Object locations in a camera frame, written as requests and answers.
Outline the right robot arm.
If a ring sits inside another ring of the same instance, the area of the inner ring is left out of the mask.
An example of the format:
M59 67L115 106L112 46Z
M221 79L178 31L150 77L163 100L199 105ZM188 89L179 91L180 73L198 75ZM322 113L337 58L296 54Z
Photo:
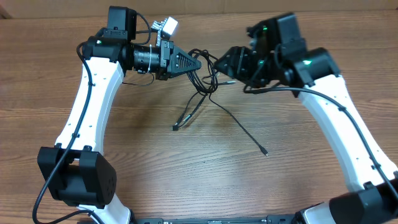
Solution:
M277 223L385 223L397 218L397 166L369 132L329 52L309 50L294 13L248 27L249 47L231 47L215 62L247 94L289 91L329 142L348 192L277 217Z

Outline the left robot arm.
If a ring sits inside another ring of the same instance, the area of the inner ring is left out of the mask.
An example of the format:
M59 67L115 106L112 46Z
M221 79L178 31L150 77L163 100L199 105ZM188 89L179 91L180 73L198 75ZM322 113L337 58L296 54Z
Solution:
M80 87L67 123L52 147L42 147L37 163L44 192L95 223L134 223L132 210L116 195L117 176L104 158L104 132L118 88L130 70L154 80L200 69L201 63L174 45L177 21L168 17L148 25L156 42L135 43L139 13L111 6L107 26L78 45Z

